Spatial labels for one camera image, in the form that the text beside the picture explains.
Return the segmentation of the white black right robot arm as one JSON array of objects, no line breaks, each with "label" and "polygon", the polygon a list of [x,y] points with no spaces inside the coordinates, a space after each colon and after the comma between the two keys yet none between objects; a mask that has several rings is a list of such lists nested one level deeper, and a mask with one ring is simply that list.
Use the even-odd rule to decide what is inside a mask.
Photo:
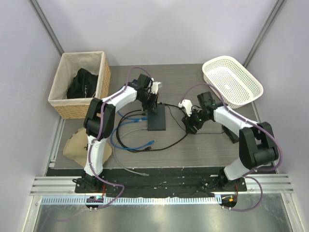
[{"label": "white black right robot arm", "polygon": [[231,190],[249,171],[279,158],[269,123],[243,117],[223,102],[215,102],[210,92],[199,94],[197,99],[198,108],[194,108],[190,100],[181,100],[178,105],[185,112],[182,122],[186,133],[195,134],[206,121],[212,120],[228,129],[239,143],[239,157],[219,171],[220,189]]}]

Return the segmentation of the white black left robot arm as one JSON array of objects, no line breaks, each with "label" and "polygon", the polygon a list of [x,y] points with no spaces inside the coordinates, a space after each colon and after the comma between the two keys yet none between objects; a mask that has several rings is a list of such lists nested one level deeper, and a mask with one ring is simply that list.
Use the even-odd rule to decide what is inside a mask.
[{"label": "white black left robot arm", "polygon": [[103,154],[106,141],[113,131],[117,111],[131,102],[140,101],[142,109],[156,112],[161,87],[161,82],[140,74],[137,80],[127,82],[114,94],[103,99],[91,100],[84,119],[88,152],[82,177],[78,179],[81,187],[93,193],[102,189],[103,180],[100,179],[100,175],[103,171]]}]

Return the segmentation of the dark grey network switch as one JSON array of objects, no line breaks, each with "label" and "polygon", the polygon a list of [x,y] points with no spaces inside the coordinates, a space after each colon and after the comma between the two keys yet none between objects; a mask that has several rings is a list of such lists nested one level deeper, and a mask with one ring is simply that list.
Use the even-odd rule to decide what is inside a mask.
[{"label": "dark grey network switch", "polygon": [[147,113],[147,130],[148,131],[165,131],[166,130],[166,112],[165,105],[158,104],[157,112],[149,111]]}]

